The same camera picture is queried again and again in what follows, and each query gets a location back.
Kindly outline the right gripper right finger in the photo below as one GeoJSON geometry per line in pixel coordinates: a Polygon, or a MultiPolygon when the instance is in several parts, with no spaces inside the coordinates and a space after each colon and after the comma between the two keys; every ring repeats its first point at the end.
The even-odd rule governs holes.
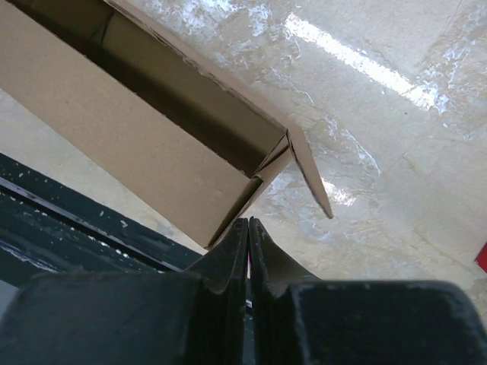
{"type": "Polygon", "coordinates": [[[484,364],[486,331],[446,281],[335,281],[310,273],[251,218],[258,364],[484,364]]]}

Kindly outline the brown cardboard box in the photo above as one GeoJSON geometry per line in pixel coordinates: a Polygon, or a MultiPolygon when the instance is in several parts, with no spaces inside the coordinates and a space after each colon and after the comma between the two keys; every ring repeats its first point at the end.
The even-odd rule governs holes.
{"type": "Polygon", "coordinates": [[[1,87],[202,247],[294,161],[301,127],[126,1],[3,1],[1,87]]]}

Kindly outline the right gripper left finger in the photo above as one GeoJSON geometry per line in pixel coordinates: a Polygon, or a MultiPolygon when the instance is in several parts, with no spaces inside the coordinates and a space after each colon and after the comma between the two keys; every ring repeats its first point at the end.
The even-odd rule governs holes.
{"type": "Polygon", "coordinates": [[[239,364],[248,221],[186,270],[39,275],[1,320],[3,364],[239,364]]]}

